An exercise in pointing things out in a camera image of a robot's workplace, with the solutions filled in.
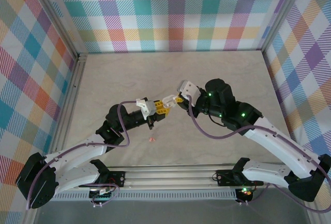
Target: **plaid wall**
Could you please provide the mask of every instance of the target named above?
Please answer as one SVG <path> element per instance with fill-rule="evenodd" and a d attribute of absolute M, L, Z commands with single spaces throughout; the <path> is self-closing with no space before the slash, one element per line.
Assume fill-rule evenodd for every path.
<path fill-rule="evenodd" d="M 257 49 L 283 0 L 51 0 L 78 51 Z"/>
<path fill-rule="evenodd" d="M 0 223 L 16 224 L 26 201 L 15 180 L 48 151 L 74 60 L 38 0 L 0 6 Z"/>
<path fill-rule="evenodd" d="M 331 0 L 296 0 L 266 61 L 291 136 L 331 154 Z"/>

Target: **white table surface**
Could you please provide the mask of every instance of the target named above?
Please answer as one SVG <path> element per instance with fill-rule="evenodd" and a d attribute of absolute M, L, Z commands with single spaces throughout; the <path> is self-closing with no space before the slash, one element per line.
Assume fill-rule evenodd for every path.
<path fill-rule="evenodd" d="M 96 54 L 87 58 L 66 147 L 94 133 L 114 104 L 144 97 L 159 100 L 176 95 L 183 79 L 204 87 L 214 78 L 229 83 L 237 100 L 255 106 L 288 134 L 260 51 Z M 128 112 L 138 109 L 134 104 L 126 108 Z M 203 114 L 197 121 L 210 134 L 230 132 Z M 240 135 L 226 140 L 203 136 L 179 106 L 154 125 L 151 131 L 147 125 L 128 131 L 131 139 L 128 148 L 115 148 L 99 158 L 107 166 L 236 163 L 241 157 L 279 161 L 265 148 Z"/>

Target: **marble surface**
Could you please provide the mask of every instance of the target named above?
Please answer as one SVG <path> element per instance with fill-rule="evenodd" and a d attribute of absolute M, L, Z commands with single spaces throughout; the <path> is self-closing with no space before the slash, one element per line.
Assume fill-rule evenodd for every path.
<path fill-rule="evenodd" d="M 260 51 L 96 54 L 87 58 L 66 146 L 94 133 L 114 104 L 143 97 L 162 99 L 177 94 L 183 79 L 204 87 L 213 78 L 225 80 L 237 100 L 255 106 L 288 133 Z M 126 108 L 128 112 L 138 109 L 134 104 Z M 210 134 L 230 132 L 203 114 L 197 120 Z M 166 119 L 155 123 L 152 131 L 147 125 L 141 126 L 130 130 L 129 136 L 128 148 L 116 148 L 99 158 L 107 166 L 236 163 L 241 157 L 279 161 L 240 135 L 226 140 L 203 136 L 178 106 L 171 109 Z M 150 137 L 156 141 L 149 142 Z"/>

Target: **colorful plaid backdrop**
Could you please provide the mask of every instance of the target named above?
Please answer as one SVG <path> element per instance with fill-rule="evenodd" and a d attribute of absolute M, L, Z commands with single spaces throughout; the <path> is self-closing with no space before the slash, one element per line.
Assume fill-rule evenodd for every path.
<path fill-rule="evenodd" d="M 266 61 L 291 136 L 331 154 L 331 0 L 296 0 Z"/>
<path fill-rule="evenodd" d="M 74 60 L 38 0 L 0 6 L 0 223 L 16 224 L 26 201 L 15 180 L 48 151 Z"/>
<path fill-rule="evenodd" d="M 254 50 L 283 3 L 283 0 L 51 1 L 78 50 L 90 53 Z"/>

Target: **purple cable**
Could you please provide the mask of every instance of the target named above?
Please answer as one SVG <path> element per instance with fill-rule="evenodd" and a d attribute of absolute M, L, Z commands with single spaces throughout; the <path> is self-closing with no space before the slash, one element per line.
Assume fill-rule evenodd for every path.
<path fill-rule="evenodd" d="M 80 148 L 80 147 L 83 147 L 83 146 L 89 146 L 89 145 L 103 145 L 103 146 L 108 146 L 108 147 L 128 147 L 129 144 L 130 144 L 130 138 L 129 138 L 129 134 L 125 128 L 125 125 L 124 125 L 124 122 L 123 122 L 123 119 L 122 119 L 122 116 L 121 116 L 121 106 L 123 104 L 127 104 L 127 103 L 136 103 L 136 101 L 123 101 L 121 102 L 118 106 L 117 106 L 117 115 L 118 115 L 118 119 L 119 119 L 119 122 L 121 124 L 121 127 L 123 129 L 123 132 L 125 133 L 125 136 L 128 140 L 127 144 L 125 145 L 111 145 L 111 144 L 104 144 L 104 143 L 83 143 L 83 144 L 79 144 L 79 145 L 76 145 L 66 151 L 64 151 L 63 153 L 59 154 L 57 157 L 53 158 L 51 161 L 49 161 L 46 165 L 44 165 L 43 168 L 41 168 L 41 170 L 37 173 L 36 177 L 34 178 L 34 180 L 32 181 L 32 184 L 31 184 L 31 187 L 30 187 L 30 190 L 29 190 L 29 193 L 27 195 L 27 203 L 26 203 L 26 210 L 29 210 L 30 209 L 30 205 L 32 205 L 34 202 L 32 202 L 30 204 L 30 201 L 31 201 L 31 196 L 32 196 L 32 192 L 33 192 L 33 189 L 35 188 L 36 186 L 36 183 L 40 177 L 40 175 L 42 174 L 42 172 L 48 167 L 50 166 L 52 163 L 54 163 L 56 161 L 56 158 L 59 159 L 59 158 L 62 158 L 64 155 Z"/>
<path fill-rule="evenodd" d="M 302 151 L 301 149 L 299 149 L 298 147 L 296 147 L 294 144 L 292 144 L 291 141 L 289 141 L 287 138 L 283 137 L 282 135 L 279 135 L 277 134 L 276 132 L 268 129 L 268 128 L 265 128 L 265 127 L 261 127 L 261 126 L 254 126 L 254 125 L 251 125 L 251 126 L 246 126 L 246 127 L 241 127 L 239 128 L 238 130 L 234 131 L 234 132 L 231 132 L 227 135 L 224 135 L 224 136 L 213 136 L 213 135 L 210 135 L 209 133 L 206 133 L 200 126 L 199 124 L 197 123 L 197 121 L 195 120 L 194 116 L 193 116 L 193 110 L 192 110 L 192 97 L 191 96 L 188 96 L 189 98 L 189 113 L 190 113 L 190 116 L 191 116 L 191 119 L 195 125 L 195 127 L 202 133 L 204 134 L 205 136 L 207 136 L 208 138 L 211 138 L 211 139 L 214 139 L 214 140 L 223 140 L 223 139 L 226 139 L 228 137 L 231 137 L 233 135 L 235 135 L 236 133 L 239 133 L 243 130 L 246 130 L 246 129 L 260 129 L 260 130 L 263 130 L 263 131 L 266 131 L 278 138 L 280 138 L 283 142 L 285 142 L 287 145 L 289 145 L 290 147 L 292 147 L 293 149 L 295 149 L 297 152 L 299 152 L 301 155 L 303 155 L 305 158 L 307 158 L 307 160 L 311 160 L 311 163 L 316 166 L 322 173 L 323 175 L 325 176 L 327 182 L 329 183 L 329 186 L 331 187 L 331 179 L 330 177 L 327 175 L 327 173 L 325 172 L 325 170 L 318 164 L 316 163 L 314 160 L 312 160 L 312 158 L 306 154 L 304 151 Z M 280 189 L 277 185 L 274 185 L 276 187 L 276 189 L 280 190 L 284 195 L 286 195 L 287 197 L 291 198 L 293 201 L 295 201 L 297 204 L 299 204 L 300 206 L 302 206 L 303 208 L 307 209 L 307 210 L 310 210 L 314 213 L 318 213 L 318 214 L 324 214 L 324 213 L 327 213 L 329 211 L 331 211 L 331 204 L 328 208 L 324 209 L 324 210 L 314 210 L 310 207 L 307 207 L 305 206 L 304 204 L 302 204 L 300 201 L 298 201 L 294 196 L 288 194 L 287 192 L 285 192 L 284 190 Z"/>
<path fill-rule="evenodd" d="M 92 198 L 92 204 L 93 204 L 93 206 L 100 206 L 100 207 L 102 207 L 102 206 L 106 205 L 107 203 L 111 202 L 112 200 L 114 200 L 118 196 L 118 194 L 119 194 L 119 186 L 117 184 L 84 184 L 84 185 L 85 186 L 96 186 L 96 187 L 112 186 L 112 187 L 115 187 L 117 189 L 117 194 L 113 195 L 109 200 L 107 200 L 107 201 L 105 201 L 103 203 L 96 204 L 95 201 L 94 201 L 94 199 L 96 197 L 93 197 Z"/>

